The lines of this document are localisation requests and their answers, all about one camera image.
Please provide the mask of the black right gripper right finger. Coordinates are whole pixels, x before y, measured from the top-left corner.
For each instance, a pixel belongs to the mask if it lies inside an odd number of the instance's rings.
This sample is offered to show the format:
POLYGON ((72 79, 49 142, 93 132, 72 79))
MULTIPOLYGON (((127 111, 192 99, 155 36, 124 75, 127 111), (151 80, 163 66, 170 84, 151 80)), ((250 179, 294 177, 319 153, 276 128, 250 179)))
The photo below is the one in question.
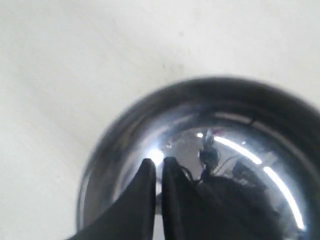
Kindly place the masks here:
POLYGON ((176 158, 162 169, 162 219, 166 240, 213 240, 211 206, 188 180, 176 158))

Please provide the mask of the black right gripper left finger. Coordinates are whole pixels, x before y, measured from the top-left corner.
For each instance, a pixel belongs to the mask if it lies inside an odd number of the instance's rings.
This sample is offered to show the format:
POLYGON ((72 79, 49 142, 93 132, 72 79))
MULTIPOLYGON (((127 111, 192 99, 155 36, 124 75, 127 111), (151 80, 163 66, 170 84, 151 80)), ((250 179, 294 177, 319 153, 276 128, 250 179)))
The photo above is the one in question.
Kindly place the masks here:
POLYGON ((156 209, 156 167, 145 158, 119 198, 71 240, 151 240, 156 209))

